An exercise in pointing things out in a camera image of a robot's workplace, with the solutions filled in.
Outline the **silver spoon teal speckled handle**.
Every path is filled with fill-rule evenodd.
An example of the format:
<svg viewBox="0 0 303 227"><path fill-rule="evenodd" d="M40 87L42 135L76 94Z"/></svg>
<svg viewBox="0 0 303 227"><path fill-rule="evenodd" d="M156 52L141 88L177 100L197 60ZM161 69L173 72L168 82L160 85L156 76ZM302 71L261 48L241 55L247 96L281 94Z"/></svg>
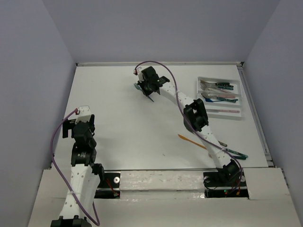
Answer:
<svg viewBox="0 0 303 227"><path fill-rule="evenodd" d="M231 103L236 103L238 99L230 99L230 98L223 98L223 97L217 97L218 100L222 100L225 102L231 102Z"/></svg>

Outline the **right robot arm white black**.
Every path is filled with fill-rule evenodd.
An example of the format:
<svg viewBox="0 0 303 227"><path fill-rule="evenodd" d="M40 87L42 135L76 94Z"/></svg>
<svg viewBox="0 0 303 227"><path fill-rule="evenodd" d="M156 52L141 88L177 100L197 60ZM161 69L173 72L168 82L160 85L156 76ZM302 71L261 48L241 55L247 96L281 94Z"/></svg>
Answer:
<svg viewBox="0 0 303 227"><path fill-rule="evenodd" d="M145 96L158 93L178 106L184 126L201 140L212 157L217 169L218 181L222 185L234 183L234 188L239 187L243 169L239 161L221 146L214 136L209 126L204 102L201 99L190 98L179 91L174 76L171 76L173 81L170 82L165 76L159 77L152 66L143 70L137 66L134 69L134 75L138 76L136 85Z"/></svg>

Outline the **silver spoon pink handle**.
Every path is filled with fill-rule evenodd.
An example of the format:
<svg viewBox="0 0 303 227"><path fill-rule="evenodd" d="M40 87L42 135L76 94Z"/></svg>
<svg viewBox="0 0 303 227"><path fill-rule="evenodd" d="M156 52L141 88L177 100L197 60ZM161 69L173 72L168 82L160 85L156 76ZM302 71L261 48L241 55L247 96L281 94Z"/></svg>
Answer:
<svg viewBox="0 0 303 227"><path fill-rule="evenodd" d="M223 95L213 95L209 93L201 93L201 95L205 98L227 98L227 99L235 99L235 96L223 96Z"/></svg>

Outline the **gold utensil teal handle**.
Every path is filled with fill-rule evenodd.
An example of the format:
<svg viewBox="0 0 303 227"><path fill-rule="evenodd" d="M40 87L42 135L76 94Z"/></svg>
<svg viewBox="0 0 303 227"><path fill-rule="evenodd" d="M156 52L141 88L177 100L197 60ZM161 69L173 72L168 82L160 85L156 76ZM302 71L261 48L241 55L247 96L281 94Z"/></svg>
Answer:
<svg viewBox="0 0 303 227"><path fill-rule="evenodd" d="M231 150L231 149L228 149L226 148L225 149L228 153L232 154L236 159L240 159L240 160L246 160L248 158L247 155L245 154L242 154L240 152L237 152L237 151L234 151L234 150Z"/></svg>

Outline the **silver fork slim handle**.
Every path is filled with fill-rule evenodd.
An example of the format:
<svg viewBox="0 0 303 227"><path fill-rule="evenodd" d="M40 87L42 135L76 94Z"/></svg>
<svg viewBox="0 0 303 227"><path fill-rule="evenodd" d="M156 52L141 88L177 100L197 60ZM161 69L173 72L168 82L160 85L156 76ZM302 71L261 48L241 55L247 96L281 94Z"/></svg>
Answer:
<svg viewBox="0 0 303 227"><path fill-rule="evenodd" d="M220 90L212 88L212 87L201 87L203 91L211 91L211 92L220 92Z"/></svg>

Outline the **gold spoon orange handle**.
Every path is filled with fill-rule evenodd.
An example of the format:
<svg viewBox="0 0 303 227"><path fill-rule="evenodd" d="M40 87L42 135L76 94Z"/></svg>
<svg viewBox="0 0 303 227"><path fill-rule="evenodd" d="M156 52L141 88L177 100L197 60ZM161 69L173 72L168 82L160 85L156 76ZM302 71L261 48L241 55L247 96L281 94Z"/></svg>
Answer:
<svg viewBox="0 0 303 227"><path fill-rule="evenodd" d="M181 138L182 140L188 141L188 142L190 142L190 143L192 143L192 144L195 144L195 145L197 145L197 146L199 146L199 147L201 147L201 148L203 148L203 149L206 149L206 147L205 147L204 145L201 145L201 144L199 144L199 143L197 143L197 142L195 142L195 141L193 141L193 140L190 140L190 139L188 139L187 137L184 137L184 136L182 136L182 135L180 135L180 134L178 134L178 136L179 136L179 138Z"/></svg>

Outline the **blue spoon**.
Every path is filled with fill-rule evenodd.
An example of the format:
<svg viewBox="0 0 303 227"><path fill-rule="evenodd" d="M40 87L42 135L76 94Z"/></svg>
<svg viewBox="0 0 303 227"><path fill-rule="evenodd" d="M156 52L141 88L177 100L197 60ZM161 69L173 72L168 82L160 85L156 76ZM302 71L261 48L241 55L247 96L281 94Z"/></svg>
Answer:
<svg viewBox="0 0 303 227"><path fill-rule="evenodd" d="M223 102L222 100L218 100L218 99L212 100L212 99L210 99L210 98L205 98L205 101L206 101L206 102L209 102L209 103Z"/></svg>

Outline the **silver fork teal speckled handle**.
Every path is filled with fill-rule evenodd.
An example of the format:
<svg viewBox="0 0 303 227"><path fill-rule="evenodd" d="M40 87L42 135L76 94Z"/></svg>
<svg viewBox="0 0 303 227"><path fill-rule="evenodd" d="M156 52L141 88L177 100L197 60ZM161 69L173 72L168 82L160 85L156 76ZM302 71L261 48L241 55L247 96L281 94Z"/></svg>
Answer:
<svg viewBox="0 0 303 227"><path fill-rule="evenodd" d="M215 87L215 89L224 89L224 90L228 90L228 91L233 91L234 89L232 87Z"/></svg>

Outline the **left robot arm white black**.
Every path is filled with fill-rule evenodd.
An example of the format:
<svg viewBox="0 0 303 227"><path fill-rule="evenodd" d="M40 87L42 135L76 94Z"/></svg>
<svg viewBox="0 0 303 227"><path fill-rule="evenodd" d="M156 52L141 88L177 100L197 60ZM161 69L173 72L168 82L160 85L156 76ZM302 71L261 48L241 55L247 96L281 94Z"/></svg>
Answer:
<svg viewBox="0 0 303 227"><path fill-rule="evenodd" d="M94 197L97 187L105 181L102 164L96 164L96 141L94 139L94 119L90 112L80 113L75 109L78 117L69 120L64 118L59 128L63 138L69 135L75 140L71 150L71 178L68 180L59 169L55 160L55 169L64 180L68 192L58 219L52 220L53 227L91 227L100 226L98 215L91 216L90 211L96 212Z"/></svg>

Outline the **silver fork black speckled handle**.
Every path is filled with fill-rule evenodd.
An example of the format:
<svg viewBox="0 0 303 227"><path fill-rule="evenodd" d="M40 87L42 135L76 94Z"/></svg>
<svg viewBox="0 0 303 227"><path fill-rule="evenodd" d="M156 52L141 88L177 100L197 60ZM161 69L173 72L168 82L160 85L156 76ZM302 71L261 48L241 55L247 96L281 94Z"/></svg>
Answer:
<svg viewBox="0 0 303 227"><path fill-rule="evenodd" d="M201 84L204 84L207 87L218 87L218 88L223 88L223 89L233 89L234 86L231 85L230 83L209 83L205 81L200 81Z"/></svg>

